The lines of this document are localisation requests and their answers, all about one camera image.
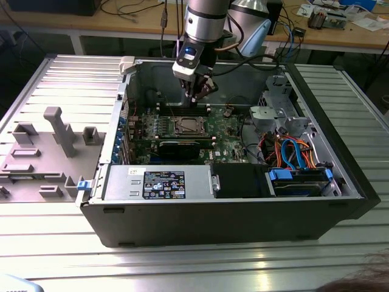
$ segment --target slotted metal surface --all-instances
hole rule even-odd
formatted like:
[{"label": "slotted metal surface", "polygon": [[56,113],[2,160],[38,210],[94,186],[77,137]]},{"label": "slotted metal surface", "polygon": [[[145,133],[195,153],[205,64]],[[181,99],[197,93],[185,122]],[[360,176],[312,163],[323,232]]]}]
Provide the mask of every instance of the slotted metal surface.
[{"label": "slotted metal surface", "polygon": [[[311,71],[307,73],[330,74],[330,84],[348,86],[334,69],[308,68]],[[322,77],[318,83],[311,82],[316,78],[308,75],[310,85],[328,84]],[[365,131],[343,122],[352,118],[346,118],[350,111],[361,113],[358,119],[375,121],[367,115],[372,112],[367,103],[353,96],[336,98],[351,99],[355,106],[347,110],[329,101],[322,103],[325,111],[333,115],[331,119],[339,123],[336,127],[352,151],[366,149],[373,153],[387,148],[389,137],[382,127]],[[85,99],[77,100],[84,105]],[[27,109],[35,113],[34,107]],[[366,145],[367,140],[374,146]],[[314,290],[358,270],[365,254],[389,246],[389,193],[385,180],[389,161],[371,156],[358,156],[357,160],[382,203],[359,220],[339,223],[318,241],[112,249],[100,243],[74,203],[0,204],[0,272],[34,280],[46,292]]]},{"label": "slotted metal surface", "polygon": [[12,131],[19,122],[31,122],[39,132],[53,132],[43,118],[48,106],[60,106],[63,122],[71,124],[74,132],[82,132],[84,127],[107,132],[122,78],[119,62],[120,57],[70,55],[45,60],[34,84],[21,94],[22,106],[15,109],[1,131],[0,163],[15,142]]},{"label": "slotted metal surface", "polygon": [[384,200],[389,194],[389,127],[386,121],[344,72],[332,66],[296,67]]}]

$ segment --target electronic device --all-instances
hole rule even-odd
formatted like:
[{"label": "electronic device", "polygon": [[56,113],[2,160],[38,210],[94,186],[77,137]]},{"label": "electronic device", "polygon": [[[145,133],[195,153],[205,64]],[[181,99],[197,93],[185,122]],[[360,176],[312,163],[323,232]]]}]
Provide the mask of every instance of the electronic device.
[{"label": "electronic device", "polygon": [[102,0],[8,0],[13,11],[68,13],[92,16]]},{"label": "electronic device", "polygon": [[122,59],[98,168],[77,188],[104,245],[317,239],[378,203],[296,67],[244,65],[190,108],[171,64]]},{"label": "electronic device", "polygon": [[282,5],[282,0],[267,0],[267,9],[269,11],[268,18],[272,22],[272,24],[270,25],[270,29],[267,33],[268,35],[273,35],[275,32],[277,21],[280,17]]}]

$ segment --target motherboard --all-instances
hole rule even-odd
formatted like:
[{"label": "motherboard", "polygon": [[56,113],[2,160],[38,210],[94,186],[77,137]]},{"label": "motherboard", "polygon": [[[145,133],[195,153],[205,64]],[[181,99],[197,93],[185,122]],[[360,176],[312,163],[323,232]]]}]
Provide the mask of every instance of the motherboard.
[{"label": "motherboard", "polygon": [[247,163],[241,123],[241,114],[223,106],[145,108],[128,118],[123,150],[138,165]]}]

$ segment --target computer case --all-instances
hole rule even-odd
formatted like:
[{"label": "computer case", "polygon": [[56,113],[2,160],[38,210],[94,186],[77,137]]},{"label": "computer case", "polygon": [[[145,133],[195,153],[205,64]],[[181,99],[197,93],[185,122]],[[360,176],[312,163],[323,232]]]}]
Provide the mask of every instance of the computer case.
[{"label": "computer case", "polygon": [[273,35],[277,26],[278,17],[280,17],[282,0],[267,0],[267,9],[269,11],[269,19],[272,22],[267,34]]}]

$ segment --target person's hair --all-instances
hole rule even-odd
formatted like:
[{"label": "person's hair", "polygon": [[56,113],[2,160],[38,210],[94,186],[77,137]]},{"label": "person's hair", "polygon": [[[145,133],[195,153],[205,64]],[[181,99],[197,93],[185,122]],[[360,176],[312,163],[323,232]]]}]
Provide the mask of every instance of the person's hair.
[{"label": "person's hair", "polygon": [[316,292],[389,292],[389,249],[367,256],[363,268],[316,289]]}]

